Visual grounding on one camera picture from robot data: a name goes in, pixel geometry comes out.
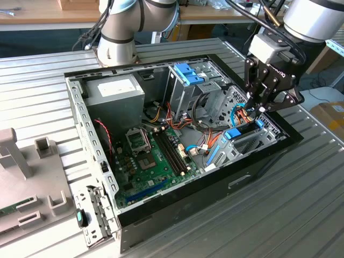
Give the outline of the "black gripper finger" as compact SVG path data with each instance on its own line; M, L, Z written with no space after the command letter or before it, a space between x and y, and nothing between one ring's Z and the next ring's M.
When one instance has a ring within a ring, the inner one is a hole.
M258 59L255 57L246 58L244 68L244 91L247 96L246 108L256 108L261 103L261 94L264 90Z
M274 112L290 108L304 101L304 96L297 89L272 93L264 101L260 101L256 104L253 111L253 117L259 117L265 112Z

